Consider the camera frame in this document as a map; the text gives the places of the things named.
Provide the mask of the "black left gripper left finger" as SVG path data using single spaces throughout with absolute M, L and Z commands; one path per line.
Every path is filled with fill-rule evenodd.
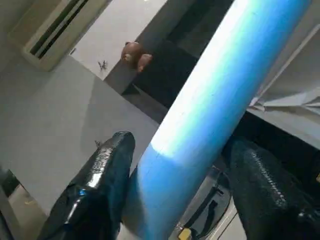
M 135 138 L 118 131 L 95 152 L 53 205 L 39 240 L 115 240 L 120 232 Z

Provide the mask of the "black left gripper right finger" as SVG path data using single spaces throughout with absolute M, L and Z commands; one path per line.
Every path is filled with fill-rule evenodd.
M 320 238 L 320 210 L 271 152 L 234 138 L 227 142 L 222 156 L 247 239 Z

